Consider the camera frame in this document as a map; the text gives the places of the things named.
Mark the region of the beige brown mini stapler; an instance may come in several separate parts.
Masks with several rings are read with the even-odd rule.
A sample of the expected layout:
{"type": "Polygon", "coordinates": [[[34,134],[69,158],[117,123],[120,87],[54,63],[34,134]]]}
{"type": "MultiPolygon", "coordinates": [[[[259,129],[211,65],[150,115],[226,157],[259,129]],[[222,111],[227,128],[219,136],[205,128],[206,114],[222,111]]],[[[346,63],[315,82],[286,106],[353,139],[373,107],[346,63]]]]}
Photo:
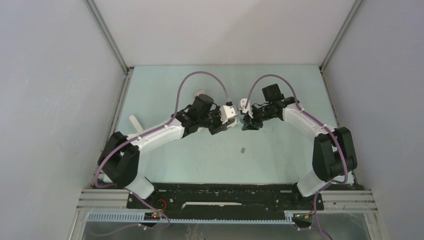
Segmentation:
{"type": "Polygon", "coordinates": [[[205,90],[199,90],[199,91],[197,91],[197,92],[195,93],[195,96],[197,97],[197,96],[202,95],[202,94],[205,94],[205,93],[206,93],[206,91],[205,91],[205,90]]]}

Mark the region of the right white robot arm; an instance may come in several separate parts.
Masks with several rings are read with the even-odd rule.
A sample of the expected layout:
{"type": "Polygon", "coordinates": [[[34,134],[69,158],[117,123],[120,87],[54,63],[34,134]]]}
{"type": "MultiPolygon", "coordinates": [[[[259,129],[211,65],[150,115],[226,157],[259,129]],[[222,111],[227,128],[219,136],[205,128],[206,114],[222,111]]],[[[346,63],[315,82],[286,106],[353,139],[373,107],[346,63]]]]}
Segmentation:
{"type": "Polygon", "coordinates": [[[313,143],[312,170],[294,184],[291,204],[304,209],[311,196],[337,177],[358,166],[352,133],[346,127],[334,128],[306,114],[294,96],[285,97],[277,84],[262,89],[263,104],[253,104],[243,98],[239,110],[243,116],[242,130],[259,130],[264,122],[280,119],[303,133],[313,143]]]}

